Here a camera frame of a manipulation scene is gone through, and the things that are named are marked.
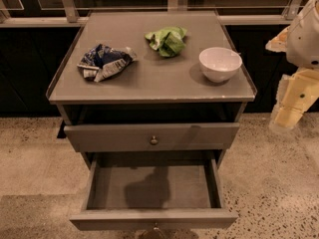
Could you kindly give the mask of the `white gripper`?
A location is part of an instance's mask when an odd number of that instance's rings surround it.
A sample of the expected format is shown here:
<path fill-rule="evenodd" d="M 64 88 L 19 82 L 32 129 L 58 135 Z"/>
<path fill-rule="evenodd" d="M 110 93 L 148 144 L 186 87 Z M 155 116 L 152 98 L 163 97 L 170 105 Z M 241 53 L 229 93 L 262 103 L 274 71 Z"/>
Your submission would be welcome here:
<path fill-rule="evenodd" d="M 270 117 L 272 130 L 290 130 L 319 99 L 319 0 L 309 0 L 289 28 L 269 40 L 265 49 L 286 51 L 289 63 L 303 67 L 292 76 L 282 76 Z"/>

